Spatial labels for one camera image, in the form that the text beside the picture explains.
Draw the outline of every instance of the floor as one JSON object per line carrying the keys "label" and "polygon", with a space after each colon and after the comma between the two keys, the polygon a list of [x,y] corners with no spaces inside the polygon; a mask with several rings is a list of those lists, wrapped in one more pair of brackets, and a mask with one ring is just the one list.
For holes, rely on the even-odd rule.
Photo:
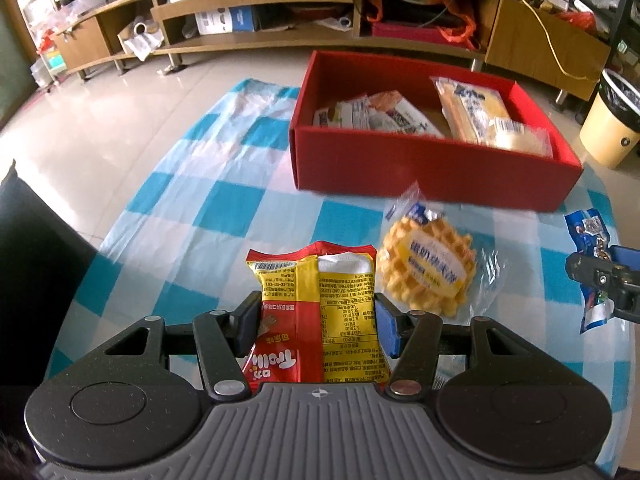
{"label": "floor", "polygon": [[[157,74],[167,65],[162,57],[124,76],[111,65],[84,83],[73,76],[21,110],[0,132],[0,175],[14,158],[20,176],[98,247],[160,158],[229,88],[246,77],[298,86],[309,55],[309,50],[287,49],[185,57],[190,67],[171,76]],[[594,163],[577,137],[573,114],[551,108],[554,90],[531,81],[521,84],[580,160],[592,164],[603,179],[621,244],[640,248],[640,158],[633,152],[616,171]],[[640,330],[636,334],[640,341]],[[640,470],[638,449],[640,409],[623,466]]]}

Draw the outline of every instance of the red and yellow candy package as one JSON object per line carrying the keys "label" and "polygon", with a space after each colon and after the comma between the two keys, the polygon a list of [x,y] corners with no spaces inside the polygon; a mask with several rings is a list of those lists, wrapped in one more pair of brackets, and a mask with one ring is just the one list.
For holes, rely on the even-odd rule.
{"label": "red and yellow candy package", "polygon": [[[243,368],[252,389],[263,381],[388,379],[373,307],[375,261],[372,246],[328,242],[289,254],[249,252],[263,291],[258,337]],[[283,373],[283,364],[293,370]]]}

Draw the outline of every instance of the blue and white checkered cloth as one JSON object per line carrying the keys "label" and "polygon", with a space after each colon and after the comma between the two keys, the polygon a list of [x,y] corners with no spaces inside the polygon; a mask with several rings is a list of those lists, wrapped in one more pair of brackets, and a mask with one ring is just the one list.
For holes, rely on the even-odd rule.
{"label": "blue and white checkered cloth", "polygon": [[[214,308],[233,310],[258,288],[244,262],[249,249],[287,253],[316,240],[378,245],[383,212],[393,200],[296,190],[288,128],[298,90],[247,79],[172,147],[91,264],[62,325],[49,375],[149,314],[173,324]],[[574,245],[563,215],[590,207],[600,211],[617,243],[609,199],[589,167],[556,213],[470,206],[472,224],[464,216],[449,219],[511,263],[486,314],[609,399],[613,424],[598,464],[611,473],[630,419],[634,332],[615,319],[579,333],[582,298],[564,272]],[[171,367],[200,382],[193,357],[174,358]]]}

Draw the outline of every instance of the open red cardboard box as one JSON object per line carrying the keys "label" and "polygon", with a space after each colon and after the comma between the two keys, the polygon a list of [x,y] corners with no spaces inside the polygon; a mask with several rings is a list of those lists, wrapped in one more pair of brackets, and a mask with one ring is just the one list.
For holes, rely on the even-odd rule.
{"label": "open red cardboard box", "polygon": [[[549,132],[553,158],[452,139],[313,126],[318,108],[386,90],[398,90],[423,112],[440,110],[432,76],[499,91],[512,119]],[[555,211],[582,174],[569,144],[516,82],[377,54],[312,54],[289,143],[296,187],[324,193],[399,196],[418,181],[430,200]]]}

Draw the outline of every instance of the silver screw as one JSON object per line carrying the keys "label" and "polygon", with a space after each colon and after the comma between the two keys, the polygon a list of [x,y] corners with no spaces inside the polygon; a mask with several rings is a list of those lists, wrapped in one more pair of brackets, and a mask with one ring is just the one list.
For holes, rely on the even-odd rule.
{"label": "silver screw", "polygon": [[213,386],[213,391],[225,397],[234,396],[244,392],[244,383],[235,379],[219,381]]}
{"label": "silver screw", "polygon": [[400,379],[392,382],[389,389],[396,395],[410,396],[419,394],[422,390],[420,383],[411,379]]}

